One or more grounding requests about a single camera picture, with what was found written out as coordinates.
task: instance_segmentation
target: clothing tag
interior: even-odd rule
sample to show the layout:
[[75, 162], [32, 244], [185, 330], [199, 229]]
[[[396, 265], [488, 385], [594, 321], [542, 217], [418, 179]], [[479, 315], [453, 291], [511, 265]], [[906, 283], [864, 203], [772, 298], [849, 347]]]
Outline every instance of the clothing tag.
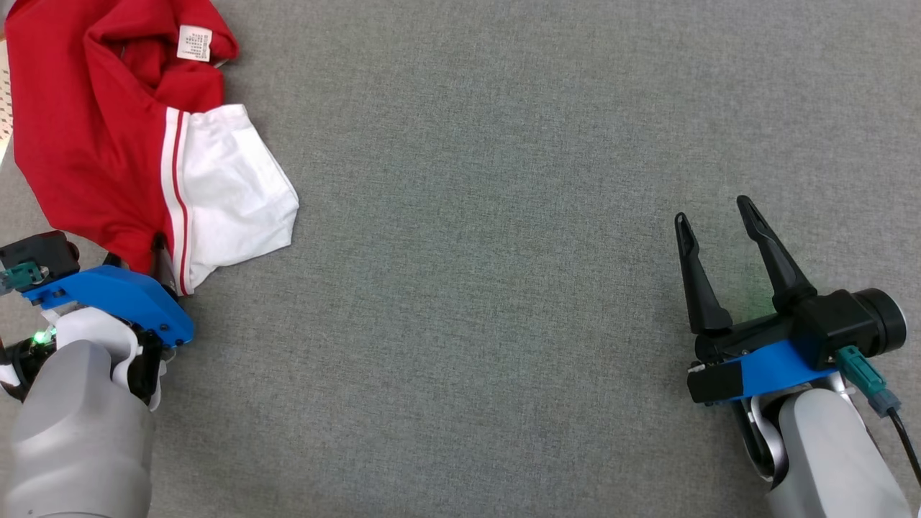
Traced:
[[194, 25], [179, 26], [179, 48], [176, 49], [176, 56], [182, 59], [193, 59], [195, 61], [211, 61], [211, 35], [213, 32], [204, 27], [195, 27]]

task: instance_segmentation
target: red garment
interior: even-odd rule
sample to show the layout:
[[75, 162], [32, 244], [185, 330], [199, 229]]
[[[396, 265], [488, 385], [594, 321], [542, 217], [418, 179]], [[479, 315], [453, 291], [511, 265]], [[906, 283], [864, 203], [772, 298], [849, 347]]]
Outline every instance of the red garment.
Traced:
[[160, 232], [188, 268], [164, 175], [187, 218], [177, 128], [224, 101], [220, 71], [176, 56], [180, 25], [213, 32], [212, 63], [237, 57], [208, 0], [18, 0], [6, 20], [14, 155], [42, 211], [142, 273]]

